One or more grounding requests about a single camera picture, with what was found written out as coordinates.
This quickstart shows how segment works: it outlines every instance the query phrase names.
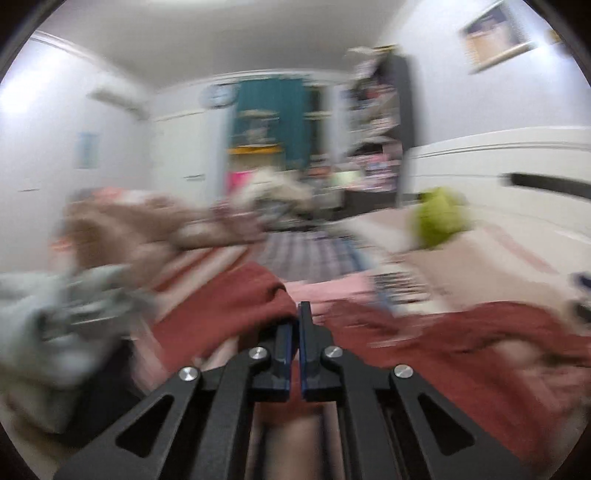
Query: air conditioner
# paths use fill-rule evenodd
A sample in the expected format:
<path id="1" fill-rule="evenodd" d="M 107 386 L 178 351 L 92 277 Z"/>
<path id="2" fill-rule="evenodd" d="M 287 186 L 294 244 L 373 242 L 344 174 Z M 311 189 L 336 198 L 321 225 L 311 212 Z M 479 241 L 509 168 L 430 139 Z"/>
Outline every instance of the air conditioner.
<path id="1" fill-rule="evenodd" d="M 130 111 L 139 120 L 149 117 L 149 93 L 146 88 L 113 73 L 102 73 L 88 97 Z"/>

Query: ceiling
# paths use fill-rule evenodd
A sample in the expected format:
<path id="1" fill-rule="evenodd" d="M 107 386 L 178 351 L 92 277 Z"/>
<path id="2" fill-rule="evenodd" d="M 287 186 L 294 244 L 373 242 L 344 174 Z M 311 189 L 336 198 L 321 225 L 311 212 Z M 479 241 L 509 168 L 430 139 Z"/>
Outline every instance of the ceiling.
<path id="1" fill-rule="evenodd" d="M 162 88 L 216 74 L 349 67 L 405 0 L 66 0 L 41 31 Z"/>

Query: red blanket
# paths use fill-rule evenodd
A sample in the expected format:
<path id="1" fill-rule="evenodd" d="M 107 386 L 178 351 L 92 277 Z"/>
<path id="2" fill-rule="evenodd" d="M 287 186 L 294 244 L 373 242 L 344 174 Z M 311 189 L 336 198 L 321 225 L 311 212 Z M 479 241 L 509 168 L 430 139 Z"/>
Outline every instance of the red blanket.
<path id="1" fill-rule="evenodd" d="M 296 304 L 281 281 L 249 262 L 213 278 L 180 303 L 152 333 L 169 372 L 206 358 L 225 340 L 293 317 Z"/>
<path id="2" fill-rule="evenodd" d="M 505 339 L 525 340 L 559 365 L 581 367 L 588 388 L 588 338 L 567 333 L 545 310 L 513 302 L 486 303 L 437 317 L 422 335 L 409 335 L 411 338 L 402 341 L 401 330 L 410 333 L 417 323 L 435 318 L 396 319 L 342 301 L 333 305 L 324 322 L 337 345 L 371 365 L 411 365 L 519 458 L 542 467 L 551 435 L 565 411 L 549 410 L 494 344 Z"/>

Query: white bed headboard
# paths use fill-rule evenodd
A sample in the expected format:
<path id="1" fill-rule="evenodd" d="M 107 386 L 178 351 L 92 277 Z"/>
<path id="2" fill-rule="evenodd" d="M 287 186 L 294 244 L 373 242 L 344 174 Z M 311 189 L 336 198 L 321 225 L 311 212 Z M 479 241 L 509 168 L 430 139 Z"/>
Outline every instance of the white bed headboard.
<path id="1" fill-rule="evenodd" d="M 544 236 L 545 257 L 563 250 L 562 257 L 570 258 L 566 270 L 591 269 L 591 201 L 509 186 L 506 178 L 517 172 L 591 184 L 591 128 L 520 128 L 455 138 L 413 149 L 406 165 L 406 193 L 454 188 L 477 216 L 512 223 L 511 233 L 530 246 L 542 248 Z"/>

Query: pink object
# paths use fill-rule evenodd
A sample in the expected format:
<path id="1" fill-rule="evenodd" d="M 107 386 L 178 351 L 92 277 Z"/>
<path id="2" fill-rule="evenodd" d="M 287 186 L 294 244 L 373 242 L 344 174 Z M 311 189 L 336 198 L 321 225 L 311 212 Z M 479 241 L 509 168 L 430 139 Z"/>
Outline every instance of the pink object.
<path id="1" fill-rule="evenodd" d="M 365 273 L 353 273 L 322 283 L 285 282 L 285 289 L 294 302 L 309 301 L 314 317 L 326 312 L 336 300 L 370 303 L 376 300 L 372 281 Z"/>
<path id="2" fill-rule="evenodd" d="M 230 172 L 230 175 L 228 176 L 228 193 L 232 193 L 238 187 L 244 185 L 250 174 L 250 170 Z"/>

